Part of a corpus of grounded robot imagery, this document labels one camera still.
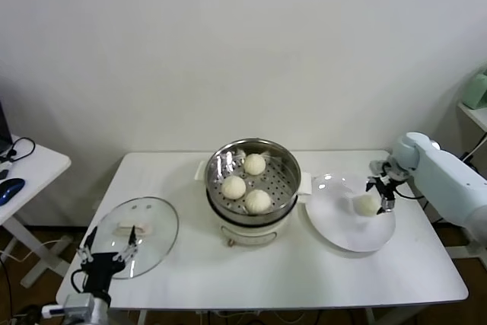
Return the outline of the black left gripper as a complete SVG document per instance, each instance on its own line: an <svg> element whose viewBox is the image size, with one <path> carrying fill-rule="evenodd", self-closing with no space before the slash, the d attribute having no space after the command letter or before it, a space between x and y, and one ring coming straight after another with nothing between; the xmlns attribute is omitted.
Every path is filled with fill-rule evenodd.
<svg viewBox="0 0 487 325"><path fill-rule="evenodd" d="M130 231L128 244L118 253L95 253L92 255L91 248L97 233L97 226L85 238L83 244L77 249L81 258L81 269L86 275L86 282L83 292L91 294L107 295L110 283L115 274L125 269L125 262L134 257L138 251L136 228L133 225Z"/></svg>

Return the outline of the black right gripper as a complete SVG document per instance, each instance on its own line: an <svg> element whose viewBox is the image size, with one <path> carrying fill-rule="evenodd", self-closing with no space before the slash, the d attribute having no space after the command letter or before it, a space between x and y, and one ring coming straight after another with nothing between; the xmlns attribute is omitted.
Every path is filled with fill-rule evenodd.
<svg viewBox="0 0 487 325"><path fill-rule="evenodd" d="M380 207L377 210L377 215L392 212L394 210L396 201L395 191L398 185L399 182L388 175L368 177L365 191L368 192L376 187L380 196Z"/></svg>

